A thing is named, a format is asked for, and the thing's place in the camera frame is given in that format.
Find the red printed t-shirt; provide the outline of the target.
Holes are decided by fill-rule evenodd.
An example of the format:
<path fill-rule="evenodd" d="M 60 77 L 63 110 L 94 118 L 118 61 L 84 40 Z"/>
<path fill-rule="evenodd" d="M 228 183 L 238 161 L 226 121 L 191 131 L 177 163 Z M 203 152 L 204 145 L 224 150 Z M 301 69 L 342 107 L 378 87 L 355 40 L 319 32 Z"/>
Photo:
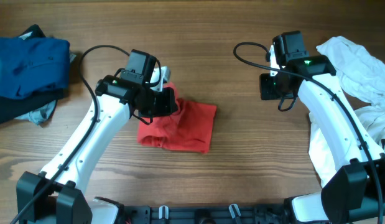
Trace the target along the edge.
<path fill-rule="evenodd" d="M 140 122 L 137 142 L 171 151 L 208 153 L 217 106 L 179 97 L 172 82 L 166 87 L 173 89 L 178 110 L 170 116 L 154 118 L 150 125 Z"/>

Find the white garment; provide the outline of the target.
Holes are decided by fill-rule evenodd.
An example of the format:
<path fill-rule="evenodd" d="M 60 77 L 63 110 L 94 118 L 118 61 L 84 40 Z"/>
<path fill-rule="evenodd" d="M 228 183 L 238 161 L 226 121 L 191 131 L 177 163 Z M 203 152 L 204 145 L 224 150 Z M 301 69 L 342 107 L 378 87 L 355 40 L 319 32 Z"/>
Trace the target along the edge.
<path fill-rule="evenodd" d="M 385 151 L 385 64 L 362 45 L 342 36 L 317 46 L 326 55 L 349 95 L 368 104 L 355 111 L 372 139 Z"/>

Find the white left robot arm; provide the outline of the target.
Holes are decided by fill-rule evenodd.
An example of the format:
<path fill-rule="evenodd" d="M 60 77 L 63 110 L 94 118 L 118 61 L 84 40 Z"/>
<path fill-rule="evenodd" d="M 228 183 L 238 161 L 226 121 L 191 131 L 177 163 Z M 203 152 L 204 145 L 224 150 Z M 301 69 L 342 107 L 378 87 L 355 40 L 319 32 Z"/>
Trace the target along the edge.
<path fill-rule="evenodd" d="M 25 172 L 16 185 L 13 223 L 122 223 L 124 206 L 103 197 L 87 201 L 85 191 L 99 159 L 116 133 L 138 110 L 152 119 L 175 112 L 168 73 L 155 70 L 148 82 L 124 76 L 100 80 L 91 106 L 60 152 L 38 174 Z"/>

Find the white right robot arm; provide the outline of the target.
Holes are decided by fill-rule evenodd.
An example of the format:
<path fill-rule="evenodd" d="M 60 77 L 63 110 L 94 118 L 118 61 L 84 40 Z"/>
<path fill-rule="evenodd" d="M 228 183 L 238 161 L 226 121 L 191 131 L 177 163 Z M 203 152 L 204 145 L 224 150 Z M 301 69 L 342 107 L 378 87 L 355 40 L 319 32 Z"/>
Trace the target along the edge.
<path fill-rule="evenodd" d="M 266 54 L 263 100 L 299 98 L 314 116 L 330 148 L 336 172 L 320 192 L 294 197 L 297 223 L 351 223 L 385 216 L 385 152 L 371 139 L 342 93 L 336 70 L 324 56 L 284 61 Z"/>

